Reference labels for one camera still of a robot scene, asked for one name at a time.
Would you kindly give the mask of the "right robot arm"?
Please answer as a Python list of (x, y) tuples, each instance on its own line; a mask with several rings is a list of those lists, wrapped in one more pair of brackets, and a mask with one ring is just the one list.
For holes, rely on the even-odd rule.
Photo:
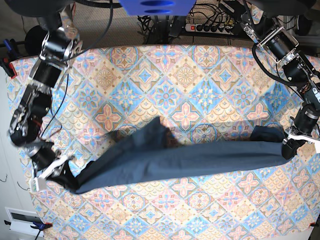
[(70, 0), (7, 0), (15, 13), (37, 18), (46, 31), (38, 59), (28, 76), (28, 85), (14, 111), (8, 129), (11, 143), (22, 148), (32, 161), (31, 191), (46, 189), (47, 181), (54, 181), (65, 189), (76, 190), (71, 156), (53, 151), (53, 142), (41, 138), (43, 117), (52, 108), (52, 90), (57, 81), (63, 81), (80, 52), (82, 41), (72, 22)]

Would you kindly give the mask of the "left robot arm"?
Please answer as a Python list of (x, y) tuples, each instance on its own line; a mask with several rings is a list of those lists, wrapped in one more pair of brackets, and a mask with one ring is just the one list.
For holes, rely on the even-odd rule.
[[(319, 138), (312, 137), (312, 131), (318, 130), (320, 119), (320, 84), (316, 82), (320, 73), (310, 63), (304, 53), (299, 50), (298, 41), (281, 25), (277, 18), (263, 16), (262, 23), (255, 24), (250, 10), (240, 17), (244, 32), (254, 41), (252, 56), (261, 70), (271, 79), (295, 87), (302, 98), (302, 106), (296, 117), (291, 119), (290, 127), (285, 131), (282, 142), (282, 156), (289, 160), (293, 158), (298, 148), (306, 142), (314, 143), (320, 150)], [(257, 50), (266, 51), (276, 66), (280, 66), (285, 79), (269, 72), (259, 60)]]

